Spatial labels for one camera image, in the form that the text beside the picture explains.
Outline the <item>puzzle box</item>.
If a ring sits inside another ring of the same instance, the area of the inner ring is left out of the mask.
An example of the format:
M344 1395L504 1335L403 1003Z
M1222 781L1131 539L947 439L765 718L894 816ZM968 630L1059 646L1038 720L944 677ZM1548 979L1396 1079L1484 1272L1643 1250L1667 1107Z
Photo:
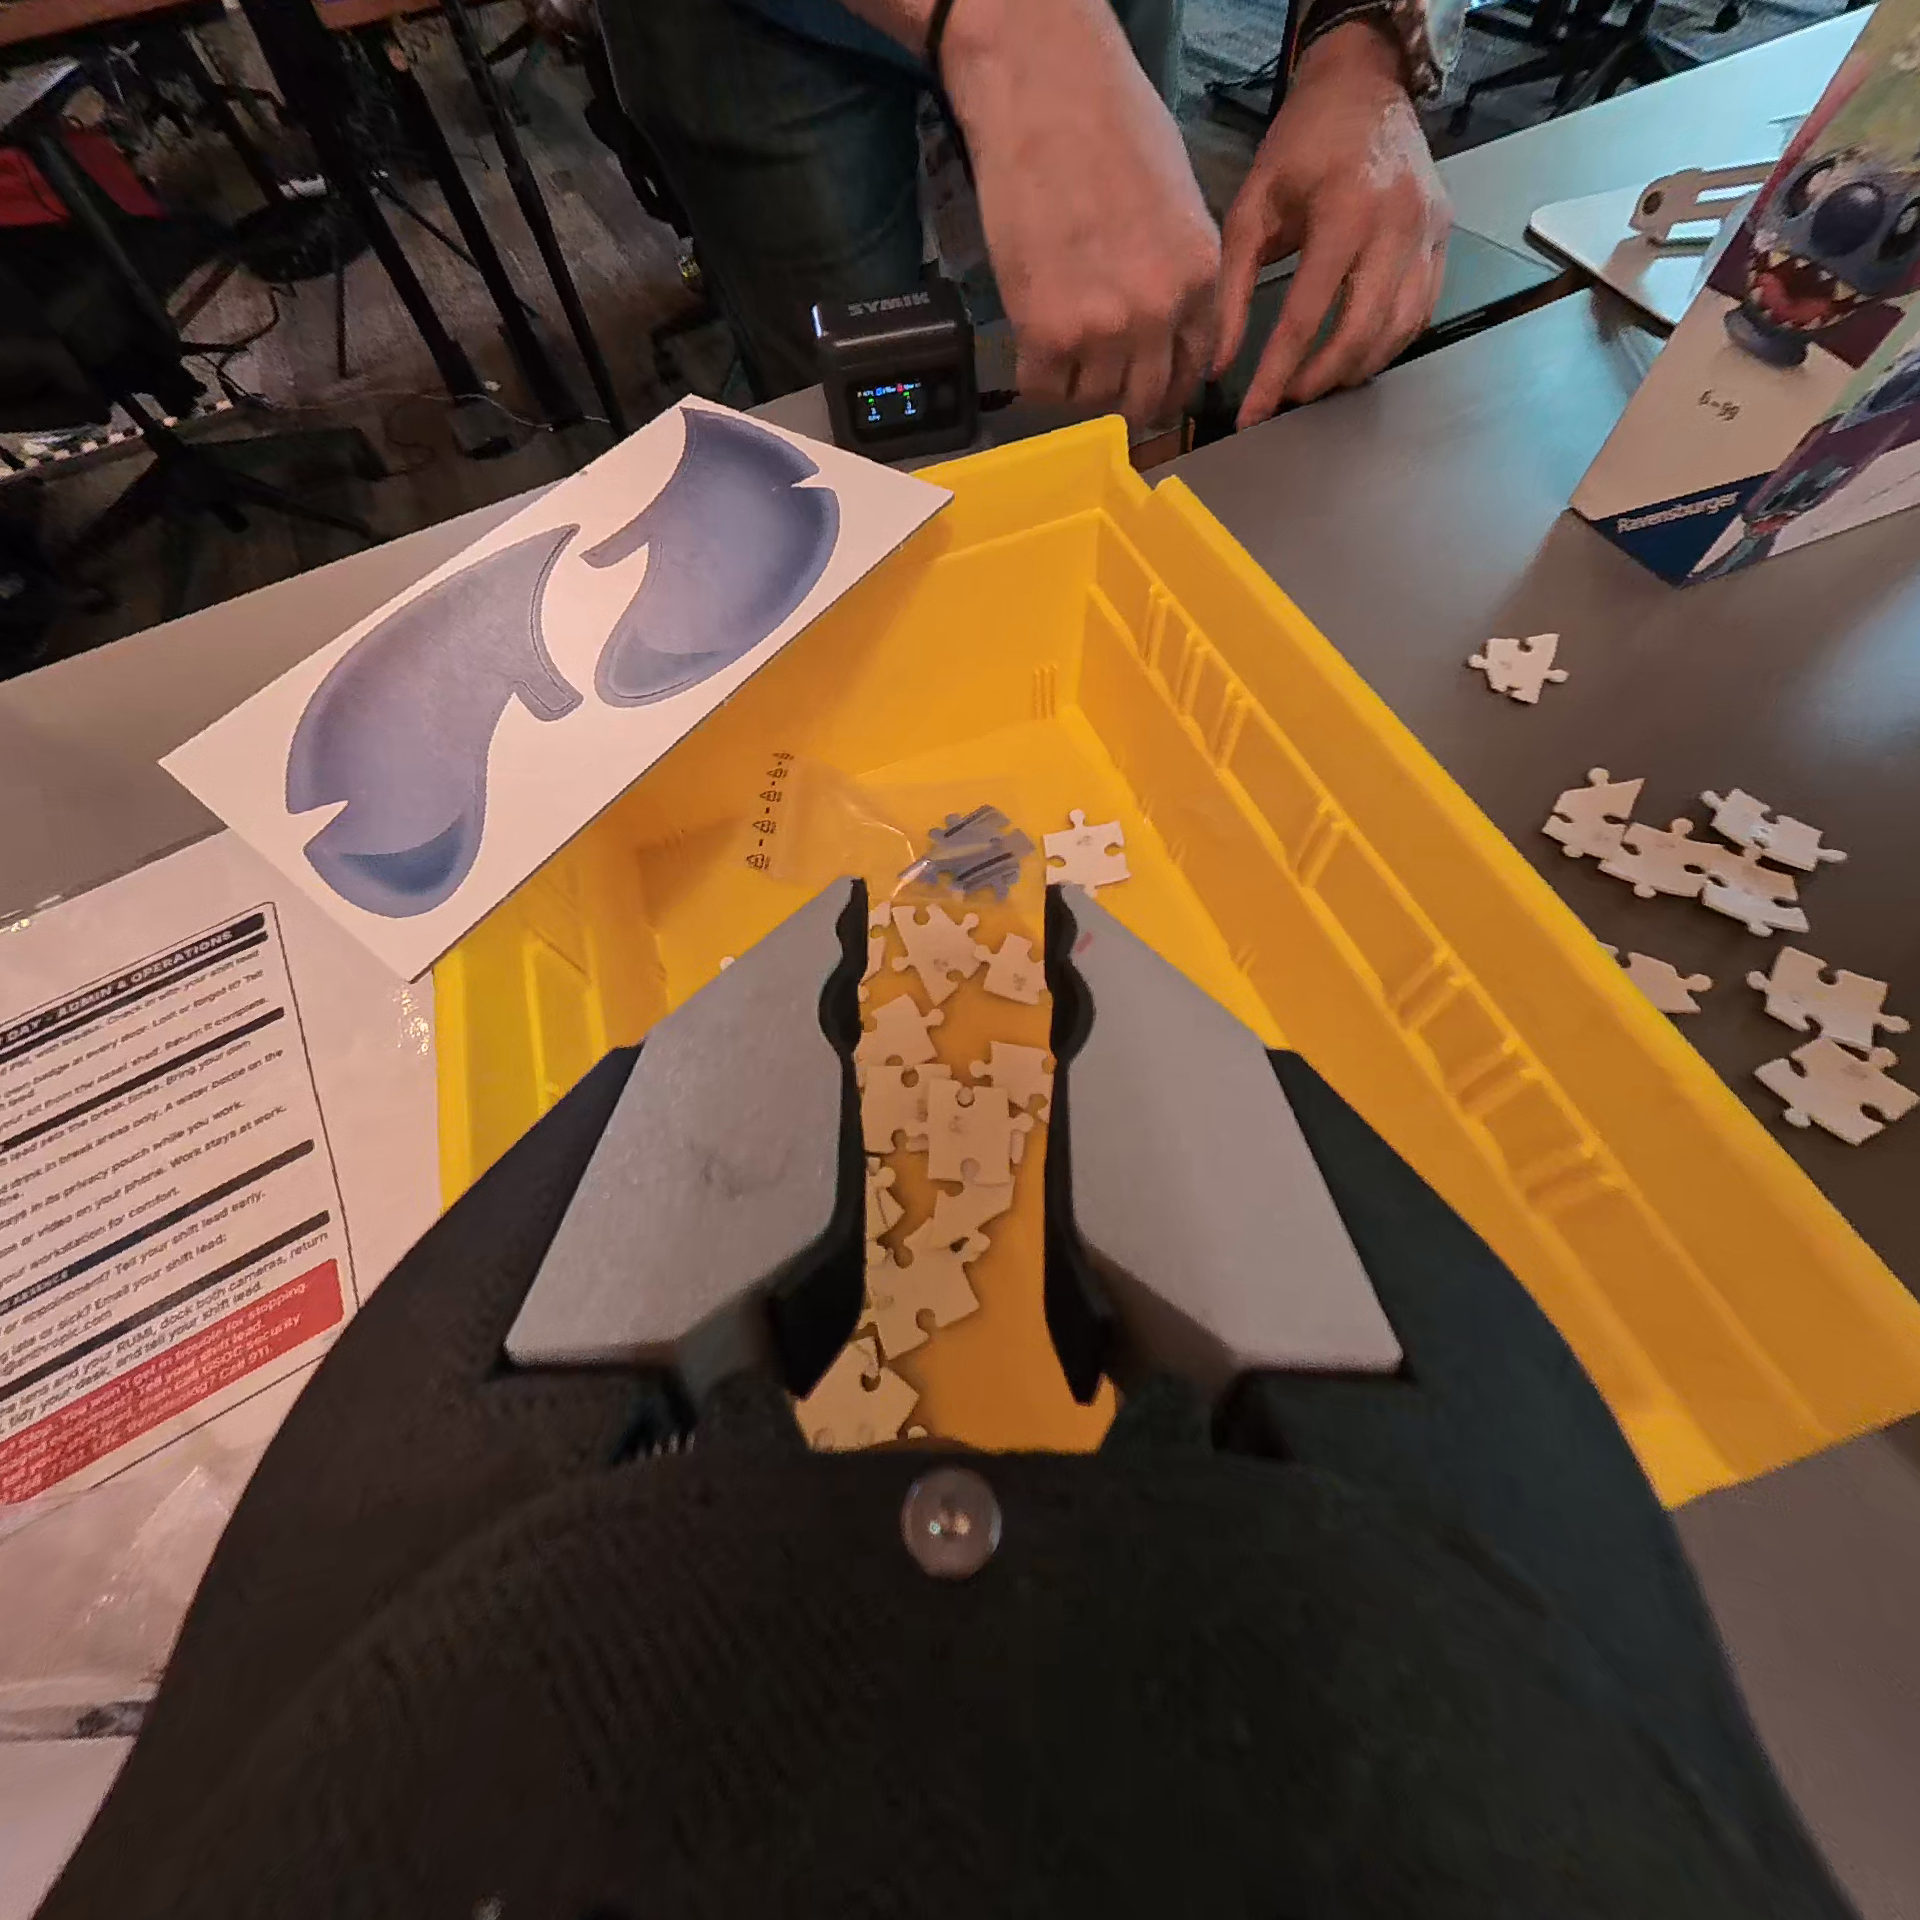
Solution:
M1918 500L1918 5L1876 5L1572 512L1717 580Z

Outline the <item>pale wooden cutout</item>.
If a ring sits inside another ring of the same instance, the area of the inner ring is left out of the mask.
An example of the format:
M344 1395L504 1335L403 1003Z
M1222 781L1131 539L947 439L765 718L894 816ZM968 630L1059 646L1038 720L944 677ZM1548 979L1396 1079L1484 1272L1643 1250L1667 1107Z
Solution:
M1668 247L1683 228L1721 228L1741 216L1769 179L1771 163L1719 168L1686 166L1653 179L1636 197L1627 228L1653 247Z

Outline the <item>black device with screen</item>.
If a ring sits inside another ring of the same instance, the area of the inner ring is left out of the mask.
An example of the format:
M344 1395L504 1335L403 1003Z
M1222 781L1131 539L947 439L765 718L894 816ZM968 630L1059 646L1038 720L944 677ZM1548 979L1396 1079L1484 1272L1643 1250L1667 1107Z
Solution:
M957 453L977 424L975 343L944 276L808 309L832 442L876 462Z

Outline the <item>white card with blue ears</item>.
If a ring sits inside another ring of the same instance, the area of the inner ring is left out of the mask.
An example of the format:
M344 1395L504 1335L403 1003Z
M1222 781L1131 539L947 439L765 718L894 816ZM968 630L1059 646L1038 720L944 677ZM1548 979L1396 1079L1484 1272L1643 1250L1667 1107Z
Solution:
M684 400L159 766L416 979L948 500Z

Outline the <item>pile of white puzzle pieces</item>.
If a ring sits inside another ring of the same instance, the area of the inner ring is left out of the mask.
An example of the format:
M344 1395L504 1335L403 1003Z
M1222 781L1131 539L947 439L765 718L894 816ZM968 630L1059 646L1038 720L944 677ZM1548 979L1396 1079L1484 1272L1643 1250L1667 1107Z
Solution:
M1116 1392L1064 1386L1041 1306L1054 1058L1044 979L1052 883L1084 824L1041 831L1035 902L955 914L869 901L855 1086L865 1267L855 1331L796 1402L817 1451L953 1439L1088 1451Z

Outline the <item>printed instruction sheet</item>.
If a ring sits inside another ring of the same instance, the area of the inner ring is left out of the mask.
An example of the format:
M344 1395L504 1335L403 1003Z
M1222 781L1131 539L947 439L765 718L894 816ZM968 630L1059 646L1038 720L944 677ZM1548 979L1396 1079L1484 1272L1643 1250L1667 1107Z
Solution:
M1 1504L247 1486L440 1211L431 990L222 831L5 927L1 1086Z

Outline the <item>white flat board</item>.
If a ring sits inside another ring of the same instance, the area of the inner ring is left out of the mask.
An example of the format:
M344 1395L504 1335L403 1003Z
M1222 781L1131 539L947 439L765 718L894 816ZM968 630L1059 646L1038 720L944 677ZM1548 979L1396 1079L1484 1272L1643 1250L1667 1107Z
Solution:
M1535 207L1526 220L1526 238L1583 270L1649 323L1670 330L1704 288L1749 206L1721 228L1683 228L1672 244L1653 247L1627 228L1627 214L1643 187L1619 187Z

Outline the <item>clear plastic wrapper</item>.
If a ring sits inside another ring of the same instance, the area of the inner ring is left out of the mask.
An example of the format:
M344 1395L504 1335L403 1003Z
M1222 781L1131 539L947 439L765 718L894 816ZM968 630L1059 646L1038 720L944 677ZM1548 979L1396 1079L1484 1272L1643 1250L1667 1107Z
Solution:
M131 1736L244 1475L204 1458L1 1516L1 1740Z

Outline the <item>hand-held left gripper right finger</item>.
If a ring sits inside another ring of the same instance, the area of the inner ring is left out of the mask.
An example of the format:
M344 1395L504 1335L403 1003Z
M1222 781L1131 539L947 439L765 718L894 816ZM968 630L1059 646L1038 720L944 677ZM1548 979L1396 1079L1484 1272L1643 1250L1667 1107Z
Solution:
M1392 1376L1404 1348L1257 1031L1076 885L1046 890L1046 1336L1072 1396Z

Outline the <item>black tripod stand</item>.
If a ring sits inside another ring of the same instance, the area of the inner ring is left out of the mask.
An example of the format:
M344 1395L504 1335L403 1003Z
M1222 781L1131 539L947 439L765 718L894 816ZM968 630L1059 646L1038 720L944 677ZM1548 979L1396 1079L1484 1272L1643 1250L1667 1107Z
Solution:
M281 103L299 123L331 197L396 293L453 405L455 436L470 453L501 446L501 428L483 424L496 400L469 350L445 324L403 244L391 214L437 243L478 276L534 424L629 430L608 359L520 144L508 91L462 2L243 2L238 6L272 74ZM510 261L469 186L440 116L403 39L404 20L440 20L465 91L483 115L485 158L502 166L512 204L560 306L591 400L582 400L551 350L540 310L516 286Z

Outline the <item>yellow plastic bin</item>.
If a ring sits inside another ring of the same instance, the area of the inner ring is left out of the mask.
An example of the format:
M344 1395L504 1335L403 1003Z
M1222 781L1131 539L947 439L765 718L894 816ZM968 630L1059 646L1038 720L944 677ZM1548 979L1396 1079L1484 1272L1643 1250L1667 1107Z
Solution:
M1680 1504L1899 1421L1916 1299L1174 477L1076 424L951 504L435 966L459 1198L815 896L729 854L783 754L1003 773L1120 828L1099 891L1300 1052L1548 1309Z

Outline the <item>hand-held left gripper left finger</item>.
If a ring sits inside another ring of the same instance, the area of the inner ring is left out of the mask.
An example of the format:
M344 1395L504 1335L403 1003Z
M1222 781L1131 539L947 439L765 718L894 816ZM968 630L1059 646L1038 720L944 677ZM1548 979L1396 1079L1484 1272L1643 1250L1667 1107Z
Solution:
M864 1295L869 891L835 880L659 1021L508 1332L512 1362L756 1371L803 1399Z

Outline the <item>clear bag of blue parts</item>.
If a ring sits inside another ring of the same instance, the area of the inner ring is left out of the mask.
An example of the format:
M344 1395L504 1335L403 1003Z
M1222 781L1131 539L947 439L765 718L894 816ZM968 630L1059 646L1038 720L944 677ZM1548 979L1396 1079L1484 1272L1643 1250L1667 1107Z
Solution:
M1049 883L1038 823L1003 773L897 759L865 773L783 754L751 780L729 854L747 875L813 893L855 877L873 904L955 914L1030 904Z

